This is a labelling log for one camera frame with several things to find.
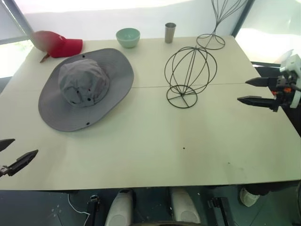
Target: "wire hat stand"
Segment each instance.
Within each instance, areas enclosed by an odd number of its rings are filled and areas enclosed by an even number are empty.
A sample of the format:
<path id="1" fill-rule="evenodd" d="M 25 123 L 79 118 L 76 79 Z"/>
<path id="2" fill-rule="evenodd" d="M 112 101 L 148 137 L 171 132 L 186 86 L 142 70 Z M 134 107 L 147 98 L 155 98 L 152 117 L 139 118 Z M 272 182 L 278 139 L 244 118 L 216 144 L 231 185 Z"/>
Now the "wire hat stand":
<path id="1" fill-rule="evenodd" d="M 168 102 L 177 108 L 192 107 L 198 101 L 198 94 L 215 78 L 216 72 L 216 60 L 204 48 L 197 46 L 181 48 L 168 59 L 164 68 L 164 76 L 169 84 L 166 93 Z M 197 85 L 201 74 L 204 73 L 207 74 L 205 83 Z"/>
<path id="2" fill-rule="evenodd" d="M 229 0 L 211 0 L 215 15 L 215 28 L 211 34 L 202 34 L 197 37 L 197 44 L 208 50 L 219 50 L 225 47 L 225 40 L 216 35 L 219 24 L 244 6 L 247 0 L 237 0 L 229 6 Z"/>

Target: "metal cup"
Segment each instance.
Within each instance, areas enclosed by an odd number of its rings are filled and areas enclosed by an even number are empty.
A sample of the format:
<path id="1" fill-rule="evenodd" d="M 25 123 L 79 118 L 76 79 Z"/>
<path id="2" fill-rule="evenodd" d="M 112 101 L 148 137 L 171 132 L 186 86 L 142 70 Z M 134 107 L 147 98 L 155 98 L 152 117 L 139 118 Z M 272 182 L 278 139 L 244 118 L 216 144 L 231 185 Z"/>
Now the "metal cup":
<path id="1" fill-rule="evenodd" d="M 174 31 L 176 25 L 174 23 L 165 24 L 165 42 L 172 43 L 174 39 Z"/>

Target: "red baseball cap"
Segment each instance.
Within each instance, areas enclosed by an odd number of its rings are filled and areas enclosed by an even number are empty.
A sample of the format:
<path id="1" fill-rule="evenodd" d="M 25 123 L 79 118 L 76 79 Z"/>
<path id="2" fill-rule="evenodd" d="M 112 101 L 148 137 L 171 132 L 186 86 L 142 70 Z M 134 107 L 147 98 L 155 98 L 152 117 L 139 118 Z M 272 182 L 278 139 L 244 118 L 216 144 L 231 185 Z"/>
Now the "red baseball cap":
<path id="1" fill-rule="evenodd" d="M 32 42 L 36 48 L 47 52 L 48 56 L 71 57 L 79 54 L 83 47 L 82 39 L 66 39 L 49 31 L 39 31 L 32 34 Z"/>

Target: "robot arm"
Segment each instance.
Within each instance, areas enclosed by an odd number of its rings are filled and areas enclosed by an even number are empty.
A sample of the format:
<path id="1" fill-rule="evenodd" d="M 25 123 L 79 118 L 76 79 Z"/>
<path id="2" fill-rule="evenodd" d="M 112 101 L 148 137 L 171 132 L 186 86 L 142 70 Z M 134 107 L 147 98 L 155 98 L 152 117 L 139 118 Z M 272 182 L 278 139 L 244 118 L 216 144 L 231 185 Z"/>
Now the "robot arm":
<path id="1" fill-rule="evenodd" d="M 268 107 L 274 112 L 279 106 L 297 108 L 301 100 L 301 59 L 293 55 L 280 66 L 282 76 L 254 78 L 246 81 L 247 84 L 266 87 L 275 86 L 274 99 L 246 96 L 239 97 L 238 101 L 252 106 Z"/>
<path id="2" fill-rule="evenodd" d="M 6 149 L 11 143 L 13 143 L 15 139 L 5 139 L 0 140 L 0 152 Z M 19 157 L 15 163 L 10 166 L 0 166 L 0 177 L 3 175 L 13 176 L 25 166 L 27 166 L 33 159 L 36 157 L 38 150 L 27 152 L 21 157 Z"/>

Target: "table surface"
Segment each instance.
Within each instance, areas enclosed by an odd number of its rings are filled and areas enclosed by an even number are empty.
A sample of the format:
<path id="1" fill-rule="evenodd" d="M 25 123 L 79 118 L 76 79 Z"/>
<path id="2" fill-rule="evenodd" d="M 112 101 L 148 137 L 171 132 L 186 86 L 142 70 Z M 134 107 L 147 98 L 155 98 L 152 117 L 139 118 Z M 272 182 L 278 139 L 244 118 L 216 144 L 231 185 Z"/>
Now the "table surface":
<path id="1" fill-rule="evenodd" d="M 129 94 L 105 118 L 71 133 L 48 127 L 38 111 L 40 92 L 63 59 L 50 58 L 39 64 L 43 53 L 33 49 L 0 95 L 0 138 L 16 139 L 1 152 L 1 164 L 11 164 L 31 150 L 39 152 L 13 177 L 2 177 L 0 189 L 225 185 L 300 179 L 299 135 L 282 109 L 273 113 L 237 101 L 241 96 L 272 95 L 267 88 L 242 84 L 259 75 L 233 37 L 225 40 L 224 49 L 212 52 L 218 63 L 215 80 L 190 109 L 177 109 L 167 102 L 163 71 L 172 53 L 195 45 L 195 38 L 176 38 L 170 45 L 163 39 L 141 40 L 134 49 L 121 49 L 115 40 L 86 41 L 83 51 L 120 49 L 134 69 L 135 80 Z"/>

